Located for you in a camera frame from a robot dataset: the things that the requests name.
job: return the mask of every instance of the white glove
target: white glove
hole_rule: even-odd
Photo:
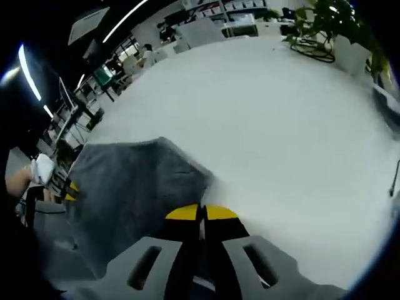
[[[45,154],[39,154],[31,162],[32,182],[46,185],[53,175],[55,163]]]

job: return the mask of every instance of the black cord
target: black cord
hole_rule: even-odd
[[[20,201],[19,203],[26,207],[26,203],[25,202]],[[35,209],[35,213],[39,213],[39,214],[65,214],[65,211],[38,211],[38,210]]]
[[[389,195],[391,197],[394,196],[394,190],[396,189],[396,181],[398,180],[399,168],[400,168],[400,160],[397,162],[396,173],[394,173],[393,183],[389,190]]]
[[[75,123],[75,126],[81,128],[85,133],[90,133],[90,130],[79,122]]]
[[[37,211],[35,210],[36,213],[39,214],[65,214],[65,211]]]
[[[80,145],[80,140],[77,139],[77,137],[71,132],[71,130],[69,132],[71,133],[71,136],[75,139],[75,141]]]
[[[82,139],[82,143],[85,143],[85,139],[83,138],[83,136],[82,136],[80,130],[78,129],[78,127],[76,126],[76,124],[74,124],[74,125],[75,125],[75,128],[76,128],[77,133],[79,134],[79,136],[80,136],[81,139]]]
[[[325,39],[325,41],[321,44],[320,42],[312,39],[302,38],[296,42],[296,44],[291,44],[290,49],[302,55],[308,56],[309,58],[316,59],[317,61],[333,63],[335,61],[335,57],[332,54],[332,45],[329,44],[331,47],[328,50],[325,48],[327,40],[328,39]]]

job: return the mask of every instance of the box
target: box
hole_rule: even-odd
[[[226,3],[226,4],[225,4],[225,9],[226,9],[227,11],[233,11],[233,10],[235,10],[235,7],[233,7],[233,4],[232,4],[232,3]]]
[[[182,4],[186,10],[193,8],[193,3],[190,0],[182,0]]]
[[[212,11],[214,12],[214,14],[220,14],[221,13],[221,7],[219,5],[214,6],[212,8]]]
[[[243,4],[244,4],[244,6],[246,8],[253,8],[254,7],[253,1],[244,1]]]
[[[212,16],[214,14],[213,11],[211,10],[211,8],[207,8],[207,9],[203,10],[203,13],[206,17]]]
[[[242,9],[242,8],[244,8],[243,2],[241,2],[241,1],[235,1],[235,2],[233,2],[233,6],[235,7],[235,9]]]
[[[204,18],[203,12],[202,12],[202,11],[198,11],[198,12],[196,13],[196,17],[197,17],[198,19]]]
[[[264,0],[254,0],[253,2],[254,2],[254,6],[256,6],[257,8],[265,7]]]

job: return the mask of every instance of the gray fabric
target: gray fabric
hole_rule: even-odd
[[[198,204],[212,174],[165,138],[137,144],[85,145],[69,177],[79,191],[66,201],[75,241],[93,273],[156,233],[176,208]]]
[[[71,228],[61,204],[36,202],[34,230],[46,256],[43,273],[58,289],[65,290],[73,283],[94,280],[93,273],[86,266],[79,249],[75,247]]]

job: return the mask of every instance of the ceiling light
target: ceiling light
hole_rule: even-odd
[[[137,6],[135,6],[134,8],[132,8],[131,11],[129,11],[116,25],[114,28],[111,29],[111,31],[109,32],[109,34],[107,34],[106,38],[103,40],[103,43],[105,43],[110,36],[115,32],[115,30],[117,30],[117,28],[131,15],[133,14],[138,8],[140,8],[144,3],[146,3],[148,0],[142,0]]]
[[[20,66],[8,70],[1,78],[0,84],[1,85],[7,84],[12,78],[15,77],[16,74],[18,74],[19,70],[21,70]]]
[[[110,7],[100,9],[77,20],[72,25],[71,32],[69,33],[68,45],[71,45],[73,42],[77,41],[85,34],[90,33],[92,30],[96,29],[99,26],[101,20],[103,20],[103,17],[108,12],[109,8]]]
[[[335,13],[338,12],[338,9],[336,9],[336,7],[330,6],[329,9],[332,10],[332,11],[334,11]]]
[[[79,86],[81,86],[81,83],[82,83],[82,81],[83,81],[83,77],[85,77],[85,74],[82,74],[82,76],[81,76],[79,82],[77,83],[77,87],[76,87],[76,88],[78,88]]]
[[[37,100],[40,101],[42,99],[42,96],[40,96],[39,91],[38,91],[37,87],[35,86],[35,82],[33,82],[33,79],[29,73],[28,65],[26,64],[24,44],[22,44],[18,50],[18,58],[19,58],[19,63],[21,64],[21,68],[24,71],[24,75],[27,80],[27,83],[29,83],[29,86],[31,87],[32,92],[37,97]]]
[[[47,112],[47,114],[50,116],[50,118],[54,117],[47,105],[43,106],[43,108]]]

